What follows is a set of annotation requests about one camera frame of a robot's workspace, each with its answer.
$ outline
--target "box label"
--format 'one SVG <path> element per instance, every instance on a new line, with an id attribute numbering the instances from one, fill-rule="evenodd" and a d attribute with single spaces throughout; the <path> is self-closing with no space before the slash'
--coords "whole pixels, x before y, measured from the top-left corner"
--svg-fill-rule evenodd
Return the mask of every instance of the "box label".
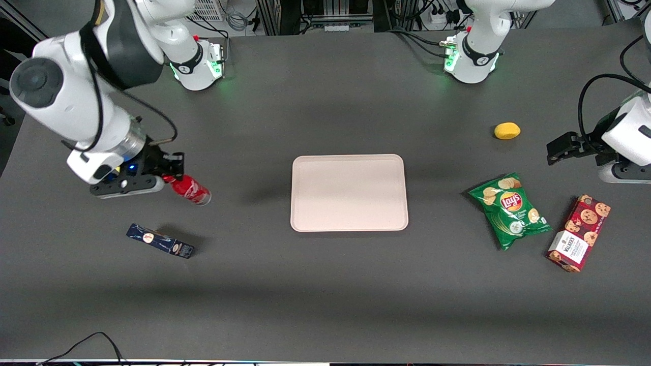
<path id="1" fill-rule="evenodd" d="M 589 246 L 584 240 L 565 230 L 556 234 L 554 242 L 557 244 L 556 248 L 553 248 L 552 250 L 558 251 L 578 264 L 581 264 L 583 256 Z"/>

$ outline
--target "red cookie box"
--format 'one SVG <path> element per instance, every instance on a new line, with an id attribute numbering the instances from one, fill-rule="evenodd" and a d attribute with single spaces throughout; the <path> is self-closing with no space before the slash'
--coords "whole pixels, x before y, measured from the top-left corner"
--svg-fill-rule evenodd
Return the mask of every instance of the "red cookie box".
<path id="1" fill-rule="evenodd" d="M 610 213 L 610 206 L 581 195 L 547 251 L 547 257 L 567 272 L 580 272 Z"/>

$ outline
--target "navy blue box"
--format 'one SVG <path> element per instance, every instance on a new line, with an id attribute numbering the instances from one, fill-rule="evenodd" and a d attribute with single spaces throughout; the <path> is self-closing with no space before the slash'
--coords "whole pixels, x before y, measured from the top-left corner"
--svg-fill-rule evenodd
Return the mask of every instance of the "navy blue box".
<path id="1" fill-rule="evenodd" d="M 126 232 L 126 236 L 182 258 L 190 258 L 192 251 L 195 249 L 195 247 L 189 244 L 170 238 L 158 231 L 147 229 L 136 223 L 131 224 L 131 227 Z"/>

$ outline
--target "lay's logo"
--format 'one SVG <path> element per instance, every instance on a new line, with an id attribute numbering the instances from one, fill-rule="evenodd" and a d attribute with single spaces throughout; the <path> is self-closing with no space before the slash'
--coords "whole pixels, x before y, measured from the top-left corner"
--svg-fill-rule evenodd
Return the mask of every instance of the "lay's logo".
<path id="1" fill-rule="evenodd" d="M 508 211 L 517 211 L 522 207 L 522 197 L 515 192 L 504 193 L 499 202 Z"/>

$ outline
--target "bag of chips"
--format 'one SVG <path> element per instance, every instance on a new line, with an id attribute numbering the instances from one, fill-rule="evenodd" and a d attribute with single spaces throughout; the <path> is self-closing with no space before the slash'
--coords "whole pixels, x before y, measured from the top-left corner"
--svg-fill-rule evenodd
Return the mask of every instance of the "bag of chips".
<path id="1" fill-rule="evenodd" d="M 502 250 L 510 248 L 516 239 L 551 230 L 547 220 L 527 199 L 516 173 L 492 180 L 469 193 L 482 203 Z"/>

